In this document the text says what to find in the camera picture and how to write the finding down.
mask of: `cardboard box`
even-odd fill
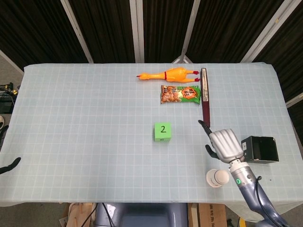
[[[273,137],[250,136],[242,140],[241,144],[246,162],[266,164],[279,161]]]
[[[227,227],[224,204],[199,203],[199,227]]]

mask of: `green cube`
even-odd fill
[[[155,123],[155,141],[170,141],[171,127],[168,122]]]

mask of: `black box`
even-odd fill
[[[241,144],[246,162],[265,164],[279,161],[273,137],[250,136],[242,140]]]

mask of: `table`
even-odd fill
[[[232,180],[217,189],[205,180],[208,170],[228,165],[204,148],[201,105],[160,104],[160,86],[168,82],[136,77],[173,67],[207,68],[213,131],[276,139],[280,162],[251,168],[279,212],[303,203],[303,161],[271,65],[39,64],[25,67],[0,152],[1,166],[22,157],[0,175],[1,205],[212,202],[257,220]],[[155,122],[171,123],[169,143],[153,141]]]

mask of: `black cable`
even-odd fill
[[[102,203],[102,205],[103,205],[103,207],[104,207],[104,209],[105,209],[105,212],[106,212],[106,214],[107,214],[107,217],[108,217],[108,221],[109,221],[110,227],[115,226],[114,223],[113,223],[113,221],[112,221],[112,219],[111,219],[111,217],[110,217],[110,215],[109,215],[109,212],[108,212],[108,210],[107,210],[105,204]]]
[[[258,201],[259,201],[259,204],[260,204],[260,206],[261,206],[263,212],[266,214],[266,216],[267,216],[267,217],[268,217],[268,218],[269,218],[277,227],[284,227],[285,225],[280,225],[279,223],[277,223],[277,222],[276,222],[276,221],[267,213],[267,211],[265,210],[263,204],[261,203],[260,196],[259,196],[259,190],[258,190],[258,188],[259,188],[259,180],[261,180],[261,179],[262,179],[262,177],[261,177],[261,176],[258,176],[258,177],[257,177],[257,181],[256,181],[256,193],[257,193],[257,199],[258,199]]]
[[[98,203],[96,203],[95,208],[93,209],[93,211],[88,215],[88,217],[85,219],[84,223],[81,225],[81,227],[83,227],[85,225],[85,223],[87,222],[87,220],[90,218],[90,216],[95,212],[95,210],[97,209]]]

